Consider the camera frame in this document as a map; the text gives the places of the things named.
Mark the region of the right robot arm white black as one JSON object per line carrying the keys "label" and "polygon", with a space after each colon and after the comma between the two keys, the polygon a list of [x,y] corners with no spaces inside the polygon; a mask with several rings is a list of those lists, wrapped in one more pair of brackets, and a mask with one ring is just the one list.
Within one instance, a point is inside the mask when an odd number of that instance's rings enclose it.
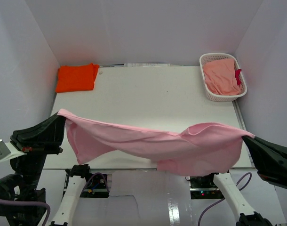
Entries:
{"label": "right robot arm white black", "polygon": [[[258,176],[271,185],[287,189],[287,147],[259,137],[242,137],[253,159]],[[231,208],[237,226],[271,226],[272,223],[246,201],[230,173],[212,171],[205,176],[209,187],[218,187]]]}

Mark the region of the pink t shirt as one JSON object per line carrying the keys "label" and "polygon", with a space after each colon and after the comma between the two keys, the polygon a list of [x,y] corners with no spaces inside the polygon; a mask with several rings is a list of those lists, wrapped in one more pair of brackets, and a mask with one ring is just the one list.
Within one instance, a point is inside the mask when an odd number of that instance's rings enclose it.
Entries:
{"label": "pink t shirt", "polygon": [[66,119],[67,139],[79,164],[119,150],[180,176],[226,173],[240,158],[242,138],[254,138],[248,131],[216,122],[175,133],[90,120],[65,109],[58,115]]}

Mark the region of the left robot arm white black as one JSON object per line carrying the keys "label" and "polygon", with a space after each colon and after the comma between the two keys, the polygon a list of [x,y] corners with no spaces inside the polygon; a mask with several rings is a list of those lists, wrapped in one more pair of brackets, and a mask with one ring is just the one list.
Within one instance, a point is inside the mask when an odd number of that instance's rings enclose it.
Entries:
{"label": "left robot arm white black", "polygon": [[37,189],[46,157],[60,154],[66,118],[57,114],[16,130],[5,143],[0,139],[0,162],[9,161],[14,173],[0,179],[0,216],[11,226],[44,226],[51,208],[45,188]]}

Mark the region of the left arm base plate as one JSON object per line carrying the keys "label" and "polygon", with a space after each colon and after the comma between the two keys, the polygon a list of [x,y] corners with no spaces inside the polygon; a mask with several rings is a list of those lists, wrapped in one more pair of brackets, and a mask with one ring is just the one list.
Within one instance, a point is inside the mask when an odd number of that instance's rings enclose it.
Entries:
{"label": "left arm base plate", "polygon": [[106,188],[108,175],[96,175],[90,179],[89,185],[82,191],[80,198],[108,198],[109,192]]}

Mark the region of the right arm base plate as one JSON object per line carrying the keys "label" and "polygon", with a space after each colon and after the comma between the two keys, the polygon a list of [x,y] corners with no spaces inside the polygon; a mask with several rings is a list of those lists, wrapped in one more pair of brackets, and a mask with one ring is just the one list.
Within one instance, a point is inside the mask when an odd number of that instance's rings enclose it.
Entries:
{"label": "right arm base plate", "polygon": [[203,177],[186,176],[189,183],[192,200],[222,199],[224,196],[219,188],[214,184],[215,173]]}

